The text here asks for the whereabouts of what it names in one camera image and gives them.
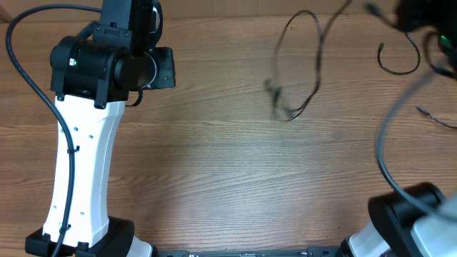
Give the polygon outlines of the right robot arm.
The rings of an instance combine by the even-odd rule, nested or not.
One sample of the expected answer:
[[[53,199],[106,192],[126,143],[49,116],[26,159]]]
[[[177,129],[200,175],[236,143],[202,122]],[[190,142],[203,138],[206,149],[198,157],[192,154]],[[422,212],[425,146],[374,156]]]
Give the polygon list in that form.
[[[450,70],[432,65],[432,72],[404,91],[382,121],[376,137],[376,160],[392,193],[370,198],[366,227],[346,238],[337,256],[455,256],[456,198],[445,198],[432,183],[401,188],[388,172],[384,144],[388,127],[407,100],[425,86],[433,74],[456,78],[456,2],[400,1],[396,20],[389,21],[377,5],[367,2],[366,9],[386,25],[408,34],[424,26],[433,31],[423,38],[427,46],[436,36]]]

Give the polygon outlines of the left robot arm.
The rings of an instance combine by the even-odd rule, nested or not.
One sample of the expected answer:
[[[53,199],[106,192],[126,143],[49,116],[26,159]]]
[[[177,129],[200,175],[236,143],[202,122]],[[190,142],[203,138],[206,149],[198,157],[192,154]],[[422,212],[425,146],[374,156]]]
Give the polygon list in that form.
[[[51,90],[62,116],[53,197],[44,225],[26,238],[35,256],[155,256],[134,223],[110,216],[114,139],[129,94],[172,88],[173,51],[158,46],[158,1],[105,1],[100,19],[52,49]]]

